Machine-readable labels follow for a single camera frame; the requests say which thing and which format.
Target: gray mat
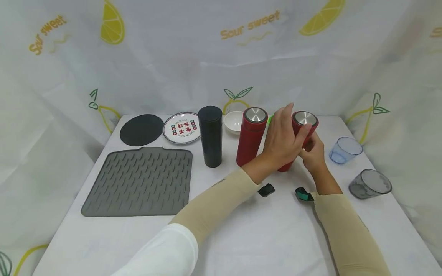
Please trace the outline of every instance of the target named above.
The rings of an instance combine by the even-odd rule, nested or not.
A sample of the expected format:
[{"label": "gray mat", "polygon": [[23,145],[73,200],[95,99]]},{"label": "gray mat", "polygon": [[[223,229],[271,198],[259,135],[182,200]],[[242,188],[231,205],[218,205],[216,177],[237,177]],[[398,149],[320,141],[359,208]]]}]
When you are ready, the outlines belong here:
[{"label": "gray mat", "polygon": [[192,153],[142,147],[110,153],[81,208],[88,217],[176,215],[189,202]]}]

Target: white bowl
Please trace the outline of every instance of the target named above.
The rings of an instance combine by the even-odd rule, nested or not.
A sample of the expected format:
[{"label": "white bowl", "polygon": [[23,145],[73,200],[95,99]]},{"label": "white bowl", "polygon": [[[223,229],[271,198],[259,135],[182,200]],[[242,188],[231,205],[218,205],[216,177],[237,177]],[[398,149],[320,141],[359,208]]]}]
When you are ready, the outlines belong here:
[{"label": "white bowl", "polygon": [[239,135],[241,132],[241,124],[243,122],[242,111],[232,111],[224,116],[224,125],[233,134]]}]

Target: round silicone coaster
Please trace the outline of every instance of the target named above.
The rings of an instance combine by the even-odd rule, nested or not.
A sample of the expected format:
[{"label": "round silicone coaster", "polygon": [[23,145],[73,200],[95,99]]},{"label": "round silicone coaster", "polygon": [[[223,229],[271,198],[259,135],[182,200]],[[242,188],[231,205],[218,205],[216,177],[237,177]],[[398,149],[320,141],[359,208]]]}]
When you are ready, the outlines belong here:
[{"label": "round silicone coaster", "polygon": [[144,146],[160,137],[163,125],[163,120],[155,115],[136,116],[121,128],[120,139],[128,146]]},{"label": "round silicone coaster", "polygon": [[198,115],[181,112],[168,118],[163,127],[164,137],[175,144],[191,143],[201,137]]}]

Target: black round mat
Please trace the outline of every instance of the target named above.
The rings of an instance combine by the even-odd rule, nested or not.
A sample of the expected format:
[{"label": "black round mat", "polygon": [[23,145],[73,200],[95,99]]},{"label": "black round mat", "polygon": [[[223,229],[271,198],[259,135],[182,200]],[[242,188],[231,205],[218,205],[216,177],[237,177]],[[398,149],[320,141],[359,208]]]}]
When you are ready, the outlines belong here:
[{"label": "black round mat", "polygon": [[140,115],[124,124],[120,131],[120,139],[128,146],[144,146],[160,137],[163,125],[163,120],[155,115]]}]

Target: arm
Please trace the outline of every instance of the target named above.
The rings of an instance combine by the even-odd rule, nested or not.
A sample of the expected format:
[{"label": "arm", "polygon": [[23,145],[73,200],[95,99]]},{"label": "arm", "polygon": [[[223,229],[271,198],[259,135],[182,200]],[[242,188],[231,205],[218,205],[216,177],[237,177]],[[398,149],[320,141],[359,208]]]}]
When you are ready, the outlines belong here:
[{"label": "arm", "polygon": [[311,125],[295,137],[292,108],[289,104],[275,113],[262,154],[190,201],[113,276],[190,275],[206,237],[238,205],[256,194],[266,177],[299,154]]},{"label": "arm", "polygon": [[328,170],[324,144],[316,133],[299,155],[315,181],[315,211],[327,233],[339,275],[390,275],[376,241]]}]

